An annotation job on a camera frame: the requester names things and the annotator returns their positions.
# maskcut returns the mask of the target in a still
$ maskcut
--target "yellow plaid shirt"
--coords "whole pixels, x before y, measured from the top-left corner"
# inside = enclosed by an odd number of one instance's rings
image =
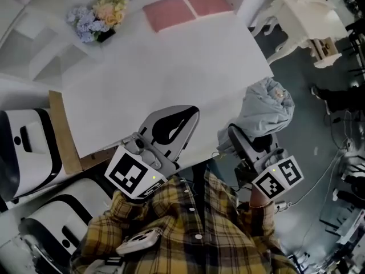
[[[144,204],[129,203],[116,191],[111,209],[90,221],[71,258],[71,273],[117,256],[115,249],[126,238],[150,228],[159,230],[159,241],[126,256],[123,273],[296,273],[274,238],[273,203],[237,207],[235,193],[209,171],[204,182],[204,226],[197,210],[190,210],[196,205],[188,183],[177,176]]]

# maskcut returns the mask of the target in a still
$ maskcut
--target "crumpled fabric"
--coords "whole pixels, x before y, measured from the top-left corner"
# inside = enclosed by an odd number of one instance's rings
[[[239,116],[218,131],[218,151],[234,153],[227,128],[240,127],[253,140],[284,129],[293,118],[295,104],[290,93],[272,78],[265,78],[247,88]]]

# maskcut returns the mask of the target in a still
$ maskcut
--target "white table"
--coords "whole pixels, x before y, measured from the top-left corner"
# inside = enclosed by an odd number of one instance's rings
[[[193,104],[200,122],[178,161],[211,158],[217,131],[240,112],[246,87],[273,73],[249,30],[233,13],[154,33],[142,11],[104,47],[103,63],[69,78],[67,120],[80,157],[137,131],[146,117]]]
[[[276,53],[267,59],[269,64],[291,54],[298,46],[308,47],[308,40],[332,38],[334,40],[347,36],[345,26],[330,2],[319,0],[275,0],[271,6],[259,14],[255,37],[268,19],[276,19],[271,25],[270,34],[275,22],[288,35],[287,41],[276,48]],[[321,67],[332,65],[339,55],[322,63]]]

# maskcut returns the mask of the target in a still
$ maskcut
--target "person's leg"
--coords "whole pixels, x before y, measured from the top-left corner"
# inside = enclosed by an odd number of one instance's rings
[[[317,86],[311,88],[311,93],[326,104],[327,113],[345,110],[349,108],[349,94],[347,91],[330,91],[328,89],[320,89]]]
[[[350,100],[350,110],[362,111],[365,108],[365,84],[359,87],[352,87],[348,90]]]
[[[356,182],[356,179],[356,177],[348,175],[343,181],[348,184],[354,184]]]
[[[346,30],[354,30],[356,29],[357,25],[359,24],[359,21],[355,21],[354,23],[349,24],[348,26],[346,26]]]
[[[340,262],[337,263],[337,270],[340,272],[340,274],[348,274],[350,271],[344,259],[341,259]]]
[[[357,198],[354,194],[351,194],[351,193],[345,192],[345,191],[337,191],[336,196],[338,199],[349,202],[352,205],[354,205],[355,207],[365,208],[365,201]]]
[[[365,34],[365,19],[361,18],[355,24],[354,31],[358,34]]]

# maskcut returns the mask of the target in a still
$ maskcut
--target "shoe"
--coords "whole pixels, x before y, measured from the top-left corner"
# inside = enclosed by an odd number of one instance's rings
[[[318,99],[321,100],[326,100],[326,95],[325,95],[325,91],[318,88],[318,86],[313,85],[312,88],[310,89],[311,93],[316,96]]]
[[[338,190],[337,189],[334,189],[333,190],[333,193],[332,193],[332,200],[333,201],[337,201],[338,200],[337,194],[338,194]]]

